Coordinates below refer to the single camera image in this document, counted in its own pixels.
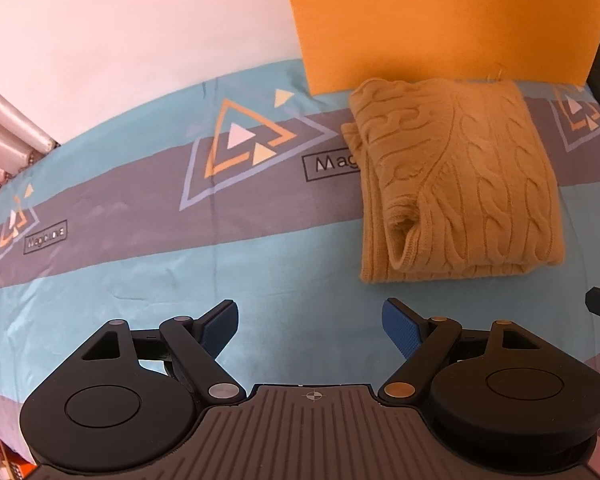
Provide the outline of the orange headboard panel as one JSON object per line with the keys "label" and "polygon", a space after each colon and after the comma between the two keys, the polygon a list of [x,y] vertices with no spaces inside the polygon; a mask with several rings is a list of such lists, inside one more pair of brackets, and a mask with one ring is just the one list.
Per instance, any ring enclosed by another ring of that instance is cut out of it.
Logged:
{"label": "orange headboard panel", "polygon": [[378,77],[583,84],[600,0],[290,0],[309,88]]}

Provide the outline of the blue grey patterned bedsheet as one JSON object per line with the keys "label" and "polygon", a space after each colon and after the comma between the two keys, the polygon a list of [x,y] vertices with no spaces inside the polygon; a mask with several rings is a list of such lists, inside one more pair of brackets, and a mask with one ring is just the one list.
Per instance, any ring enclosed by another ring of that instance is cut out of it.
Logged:
{"label": "blue grey patterned bedsheet", "polygon": [[511,318],[600,372],[600,106],[521,82],[557,177],[566,258],[516,278],[366,285],[345,93],[311,96],[301,62],[245,70],[78,136],[0,192],[0,438],[29,450],[26,397],[102,324],[150,330],[223,299],[221,364],[257,384],[382,384],[400,353],[385,299],[469,328]]}

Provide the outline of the tan cable-knit sweater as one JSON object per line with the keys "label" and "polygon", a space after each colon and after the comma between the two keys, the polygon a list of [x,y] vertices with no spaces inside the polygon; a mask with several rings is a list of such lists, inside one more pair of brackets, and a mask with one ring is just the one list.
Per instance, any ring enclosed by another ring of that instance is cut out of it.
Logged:
{"label": "tan cable-knit sweater", "polygon": [[516,84],[371,79],[349,106],[341,132],[361,176],[364,282],[564,261],[557,180]]}

